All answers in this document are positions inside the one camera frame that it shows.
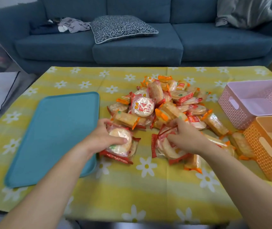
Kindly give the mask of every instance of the blue tray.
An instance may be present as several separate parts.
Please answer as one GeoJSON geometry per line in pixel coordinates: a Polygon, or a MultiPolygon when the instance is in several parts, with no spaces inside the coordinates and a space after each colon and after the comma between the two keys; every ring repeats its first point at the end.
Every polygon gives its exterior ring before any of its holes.
{"type": "MultiPolygon", "coordinates": [[[[4,184],[10,188],[35,185],[60,158],[96,127],[97,92],[48,96],[39,102],[4,184]]],[[[96,167],[94,155],[81,177],[96,167]]]]}

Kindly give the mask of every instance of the basket handle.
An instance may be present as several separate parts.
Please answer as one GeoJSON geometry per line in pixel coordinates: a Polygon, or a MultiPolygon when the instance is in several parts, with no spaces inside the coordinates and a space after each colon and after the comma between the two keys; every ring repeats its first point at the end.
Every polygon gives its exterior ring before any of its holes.
{"type": "Polygon", "coordinates": [[[259,137],[258,141],[264,147],[264,149],[266,150],[266,152],[272,157],[272,147],[266,141],[266,139],[264,137],[259,137]]]}
{"type": "Polygon", "coordinates": [[[232,97],[230,96],[228,98],[229,102],[231,103],[231,105],[234,107],[234,109],[238,110],[239,109],[239,104],[237,103],[237,101],[232,97]]]}

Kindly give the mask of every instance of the white flower print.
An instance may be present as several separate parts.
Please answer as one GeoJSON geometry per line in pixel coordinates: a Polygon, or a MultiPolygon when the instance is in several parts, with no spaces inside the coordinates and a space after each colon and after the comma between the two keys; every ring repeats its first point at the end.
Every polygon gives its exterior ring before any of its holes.
{"type": "Polygon", "coordinates": [[[148,157],[147,160],[140,158],[141,165],[137,165],[136,169],[142,170],[141,177],[145,177],[149,173],[152,177],[154,176],[153,168],[157,167],[156,163],[151,163],[152,157],[148,157]]]}
{"type": "Polygon", "coordinates": [[[133,222],[133,223],[137,223],[139,221],[144,220],[145,215],[147,213],[142,210],[141,212],[137,213],[137,208],[135,205],[132,205],[131,207],[131,213],[123,213],[121,216],[125,221],[129,221],[129,222],[133,222]]]}
{"type": "Polygon", "coordinates": [[[71,202],[73,201],[73,199],[74,199],[74,197],[71,196],[70,199],[68,200],[68,203],[67,203],[66,208],[65,208],[65,211],[64,211],[64,214],[65,214],[65,215],[68,215],[68,214],[71,213],[72,210],[71,210],[71,208],[70,208],[70,204],[71,204],[71,202]]]}
{"type": "Polygon", "coordinates": [[[218,101],[217,94],[209,94],[206,101],[212,101],[213,103],[218,101]]]}
{"type": "Polygon", "coordinates": [[[111,163],[110,162],[107,162],[105,160],[105,157],[102,157],[100,162],[98,163],[97,165],[97,173],[96,173],[96,178],[100,178],[102,173],[107,175],[109,174],[109,170],[108,170],[108,166],[110,166],[111,163]]]}
{"type": "Polygon", "coordinates": [[[225,88],[227,82],[222,82],[222,81],[218,81],[218,82],[214,82],[216,85],[216,87],[222,87],[222,88],[225,88]]]}
{"type": "Polygon", "coordinates": [[[199,219],[193,219],[192,218],[192,211],[190,207],[186,209],[186,213],[184,214],[180,209],[176,209],[176,214],[181,219],[182,223],[184,224],[199,224],[199,219]]]}
{"type": "Polygon", "coordinates": [[[28,189],[27,187],[18,188],[17,190],[9,189],[7,187],[2,189],[2,192],[5,193],[5,197],[3,201],[8,201],[12,198],[13,201],[17,201],[19,199],[20,193],[28,189]]]}
{"type": "Polygon", "coordinates": [[[229,73],[228,67],[227,66],[220,66],[217,70],[220,71],[220,73],[229,73]]]}
{"type": "Polygon", "coordinates": [[[52,67],[50,67],[46,72],[47,72],[47,73],[54,73],[56,70],[57,70],[57,69],[56,69],[54,66],[52,66],[52,67]]]}
{"type": "Polygon", "coordinates": [[[79,67],[74,67],[72,70],[70,70],[71,74],[78,73],[81,69],[79,67]]]}
{"type": "Polygon", "coordinates": [[[100,72],[99,76],[105,77],[106,75],[109,75],[109,71],[100,72]]]}
{"type": "Polygon", "coordinates": [[[268,74],[268,72],[266,70],[261,69],[261,68],[256,68],[255,72],[256,72],[257,75],[262,75],[262,76],[265,76],[265,75],[268,74]]]}
{"type": "Polygon", "coordinates": [[[159,74],[152,74],[152,75],[151,75],[151,77],[152,77],[153,79],[158,79],[158,76],[159,76],[159,74]]]}
{"type": "Polygon", "coordinates": [[[7,154],[8,152],[11,152],[12,154],[16,152],[16,148],[19,146],[21,138],[18,138],[17,140],[11,139],[10,143],[5,145],[3,148],[5,151],[2,154],[7,154]]]}
{"type": "Polygon", "coordinates": [[[19,116],[21,113],[17,113],[17,111],[14,111],[12,114],[7,114],[6,118],[4,118],[2,121],[6,121],[7,124],[10,124],[12,121],[19,120],[19,116]]]}
{"type": "Polygon", "coordinates": [[[185,80],[186,82],[190,83],[191,85],[194,84],[194,83],[196,83],[196,81],[194,80],[194,78],[189,78],[189,77],[187,77],[187,78],[185,78],[184,80],[185,80]]]}
{"type": "Polygon", "coordinates": [[[62,81],[59,82],[59,83],[55,83],[54,87],[60,89],[61,87],[65,87],[65,86],[66,86],[66,83],[67,83],[67,82],[64,82],[64,80],[62,80],[62,81]]]}
{"type": "Polygon", "coordinates": [[[91,85],[91,83],[89,81],[87,81],[87,82],[83,81],[81,84],[79,84],[79,86],[81,87],[81,89],[82,88],[88,88],[89,85],[91,85]]]}
{"type": "Polygon", "coordinates": [[[210,189],[211,192],[215,192],[214,186],[213,185],[220,185],[219,181],[214,179],[214,172],[211,171],[210,173],[207,173],[206,169],[203,168],[202,169],[203,174],[201,173],[196,173],[195,175],[199,178],[202,179],[201,183],[199,184],[199,186],[201,188],[205,188],[206,186],[208,186],[208,188],[210,189]]]}
{"type": "Polygon", "coordinates": [[[129,74],[129,75],[125,75],[126,77],[124,79],[127,79],[127,81],[131,81],[131,80],[135,80],[135,75],[129,74]]]}
{"type": "Polygon", "coordinates": [[[106,88],[107,90],[106,90],[106,92],[109,92],[109,93],[111,93],[111,94],[113,94],[114,92],[117,92],[118,90],[118,87],[114,87],[113,85],[111,85],[111,87],[110,88],[106,88]]]}
{"type": "Polygon", "coordinates": [[[37,93],[38,88],[28,88],[24,93],[23,96],[31,96],[32,94],[37,93]]]}
{"type": "Polygon", "coordinates": [[[198,67],[195,67],[195,69],[196,69],[196,71],[200,71],[200,72],[204,72],[204,71],[206,71],[206,68],[205,67],[203,67],[203,66],[198,66],[198,67]]]}

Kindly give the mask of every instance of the pile of snacks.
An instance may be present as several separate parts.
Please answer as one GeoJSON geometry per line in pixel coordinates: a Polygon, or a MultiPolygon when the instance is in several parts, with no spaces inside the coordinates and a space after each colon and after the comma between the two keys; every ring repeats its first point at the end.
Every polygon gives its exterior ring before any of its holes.
{"type": "Polygon", "coordinates": [[[210,92],[189,83],[179,80],[176,82],[171,76],[159,76],[158,80],[145,77],[137,91],[130,92],[116,100],[116,103],[107,106],[112,116],[113,124],[107,130],[110,135],[124,137],[128,140],[125,145],[112,145],[100,152],[100,155],[108,156],[126,164],[132,164],[131,158],[137,150],[139,138],[134,138],[134,129],[159,129],[158,134],[152,134],[152,157],[164,157],[169,164],[184,161],[185,170],[196,170],[201,173],[200,157],[180,150],[169,142],[170,134],[177,134],[177,127],[169,128],[167,124],[180,118],[191,124],[198,130],[211,129],[219,137],[230,135],[230,142],[223,142],[206,135],[206,137],[234,156],[238,150],[240,159],[255,159],[249,146],[241,136],[231,133],[219,121],[212,110],[205,107],[203,102],[210,92]]]}

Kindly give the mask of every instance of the tablecloth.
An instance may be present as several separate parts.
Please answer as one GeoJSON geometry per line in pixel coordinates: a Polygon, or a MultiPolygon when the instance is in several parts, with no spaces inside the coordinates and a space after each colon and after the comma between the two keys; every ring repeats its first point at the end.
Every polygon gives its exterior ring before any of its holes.
{"type": "MultiPolygon", "coordinates": [[[[52,95],[96,91],[100,94],[100,118],[109,118],[106,106],[118,97],[136,91],[144,76],[171,75],[210,91],[206,106],[230,130],[234,130],[217,103],[229,81],[272,79],[272,72],[253,67],[50,67],[0,119],[0,210],[11,210],[32,187],[9,189],[4,176],[13,160],[39,101],[52,95]]],[[[102,158],[96,171],[80,178],[66,206],[69,218],[100,221],[167,221],[221,223],[241,217],[211,168],[204,162],[203,174],[169,166],[151,158],[151,134],[141,137],[134,165],[102,158]]],[[[254,161],[242,162],[260,178],[264,174],[254,161]]]]}

